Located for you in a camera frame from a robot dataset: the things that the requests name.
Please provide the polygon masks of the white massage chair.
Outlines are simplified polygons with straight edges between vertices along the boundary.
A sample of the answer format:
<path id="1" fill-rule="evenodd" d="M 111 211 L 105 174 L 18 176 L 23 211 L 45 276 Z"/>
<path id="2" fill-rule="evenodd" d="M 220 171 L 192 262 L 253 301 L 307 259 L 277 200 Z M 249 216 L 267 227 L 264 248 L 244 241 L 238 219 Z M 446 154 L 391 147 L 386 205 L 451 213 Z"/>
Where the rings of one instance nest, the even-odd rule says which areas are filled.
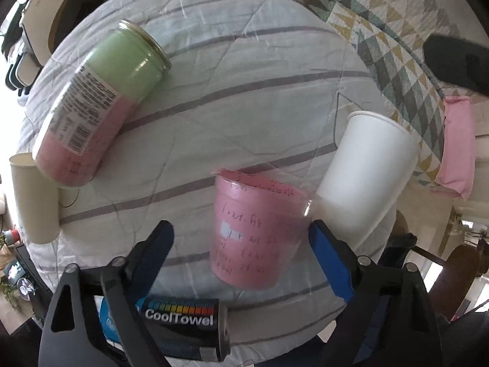
<path id="1" fill-rule="evenodd" d="M 5 85 L 27 94 L 61 42 L 88 15 L 88 0 L 3 0 Z"/>

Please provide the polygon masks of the black CoolTowel can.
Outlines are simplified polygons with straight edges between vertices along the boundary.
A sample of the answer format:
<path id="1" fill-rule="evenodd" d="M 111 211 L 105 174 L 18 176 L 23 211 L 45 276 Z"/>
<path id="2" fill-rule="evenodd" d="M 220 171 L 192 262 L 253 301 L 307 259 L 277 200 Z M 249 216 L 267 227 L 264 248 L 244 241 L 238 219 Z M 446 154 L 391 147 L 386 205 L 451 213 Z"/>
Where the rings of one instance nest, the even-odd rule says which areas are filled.
<path id="1" fill-rule="evenodd" d="M 165 356 L 221 362 L 230 354 L 228 309 L 218 299 L 146 296 L 135 307 Z"/>

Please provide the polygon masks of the green and pink jar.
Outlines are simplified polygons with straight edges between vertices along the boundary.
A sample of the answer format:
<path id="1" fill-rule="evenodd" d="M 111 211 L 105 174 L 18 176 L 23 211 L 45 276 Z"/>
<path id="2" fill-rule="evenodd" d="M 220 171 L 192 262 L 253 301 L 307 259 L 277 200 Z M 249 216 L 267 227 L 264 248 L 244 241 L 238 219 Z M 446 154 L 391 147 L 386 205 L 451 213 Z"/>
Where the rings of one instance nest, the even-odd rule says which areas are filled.
<path id="1" fill-rule="evenodd" d="M 145 30 L 120 21 L 52 104 L 32 152 L 40 171 L 60 187 L 91 181 L 124 122 L 170 69 L 169 58 Z"/>

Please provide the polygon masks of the striped white tablecloth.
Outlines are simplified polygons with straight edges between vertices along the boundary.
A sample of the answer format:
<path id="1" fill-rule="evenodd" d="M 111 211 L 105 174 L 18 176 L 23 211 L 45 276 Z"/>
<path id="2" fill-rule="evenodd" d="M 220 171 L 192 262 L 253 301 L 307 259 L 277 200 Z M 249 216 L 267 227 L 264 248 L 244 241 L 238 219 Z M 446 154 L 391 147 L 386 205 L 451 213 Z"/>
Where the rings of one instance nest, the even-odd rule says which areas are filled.
<path id="1" fill-rule="evenodd" d="M 57 47 L 27 99 L 20 150 L 31 149 L 53 100 L 91 49 L 127 19 L 145 29 L 171 70 L 131 116 L 95 178 L 62 195 L 61 235 L 27 249 L 55 289 L 126 254 L 159 221 L 175 243 L 153 293 L 229 306 L 227 366 L 271 360 L 322 331 L 343 309 L 303 245 L 266 291 L 220 281 L 209 258 L 213 172 L 263 173 L 315 191 L 355 109 L 385 113 L 352 46 L 292 0 L 109 0 Z"/>

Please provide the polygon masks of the large white paper cup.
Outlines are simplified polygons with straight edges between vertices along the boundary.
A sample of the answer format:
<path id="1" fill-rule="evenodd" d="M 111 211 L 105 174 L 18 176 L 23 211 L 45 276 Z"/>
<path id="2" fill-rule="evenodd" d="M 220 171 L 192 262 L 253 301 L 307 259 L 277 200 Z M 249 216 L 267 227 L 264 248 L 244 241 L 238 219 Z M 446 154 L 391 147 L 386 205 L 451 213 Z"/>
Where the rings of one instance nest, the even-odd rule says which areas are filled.
<path id="1" fill-rule="evenodd" d="M 408 130 L 379 113 L 356 111 L 317 190 L 313 218 L 357 249 L 396 202 L 419 161 Z"/>

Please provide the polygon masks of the pink cloth on sofa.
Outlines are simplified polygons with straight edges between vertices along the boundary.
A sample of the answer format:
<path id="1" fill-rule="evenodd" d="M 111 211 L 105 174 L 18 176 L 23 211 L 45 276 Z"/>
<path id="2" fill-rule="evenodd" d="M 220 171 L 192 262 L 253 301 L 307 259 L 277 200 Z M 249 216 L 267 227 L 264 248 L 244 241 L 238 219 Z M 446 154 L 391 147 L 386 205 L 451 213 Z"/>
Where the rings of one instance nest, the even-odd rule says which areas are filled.
<path id="1" fill-rule="evenodd" d="M 443 102 L 443 156 L 435 183 L 437 191 L 466 201 L 472 194 L 476 164 L 472 99 L 447 96 Z"/>

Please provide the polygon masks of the small white paper cup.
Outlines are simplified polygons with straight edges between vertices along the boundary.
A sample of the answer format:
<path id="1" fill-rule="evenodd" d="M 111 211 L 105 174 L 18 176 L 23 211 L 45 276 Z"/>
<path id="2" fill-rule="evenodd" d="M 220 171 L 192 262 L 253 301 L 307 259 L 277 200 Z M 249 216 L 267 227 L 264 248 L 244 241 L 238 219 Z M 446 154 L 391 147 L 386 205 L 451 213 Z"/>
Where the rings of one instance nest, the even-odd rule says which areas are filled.
<path id="1" fill-rule="evenodd" d="M 58 187 L 40 172 L 30 153 L 11 156 L 9 162 L 24 237 L 35 244 L 55 241 L 60 233 Z"/>

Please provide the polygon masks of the pink plastic cup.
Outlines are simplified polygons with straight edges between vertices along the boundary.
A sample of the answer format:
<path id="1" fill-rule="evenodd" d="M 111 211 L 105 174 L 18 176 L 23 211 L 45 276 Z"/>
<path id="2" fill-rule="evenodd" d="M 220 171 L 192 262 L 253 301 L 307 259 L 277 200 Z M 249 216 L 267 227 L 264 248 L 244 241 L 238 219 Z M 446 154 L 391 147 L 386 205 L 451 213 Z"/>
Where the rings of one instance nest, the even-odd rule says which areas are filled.
<path id="1" fill-rule="evenodd" d="M 241 289 L 274 287 L 306 237 L 312 200 L 260 174 L 220 169 L 214 175 L 212 272 Z"/>

